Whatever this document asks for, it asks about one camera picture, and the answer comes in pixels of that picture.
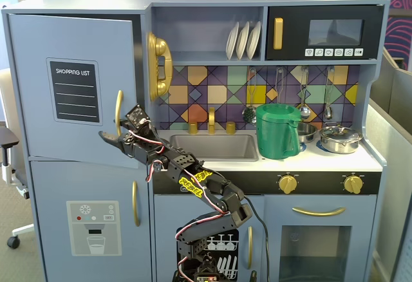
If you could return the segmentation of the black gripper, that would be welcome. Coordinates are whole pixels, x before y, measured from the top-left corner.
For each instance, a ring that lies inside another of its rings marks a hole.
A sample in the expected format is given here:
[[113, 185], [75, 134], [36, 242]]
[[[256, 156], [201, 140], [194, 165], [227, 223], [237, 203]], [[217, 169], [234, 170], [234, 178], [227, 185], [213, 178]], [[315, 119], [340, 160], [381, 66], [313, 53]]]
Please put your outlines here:
[[156, 135], [152, 124], [143, 124], [137, 129], [127, 119], [113, 122], [116, 126], [123, 127], [126, 132], [117, 136], [99, 131], [98, 135], [105, 143], [119, 149], [126, 156], [149, 165], [166, 152], [166, 146]]

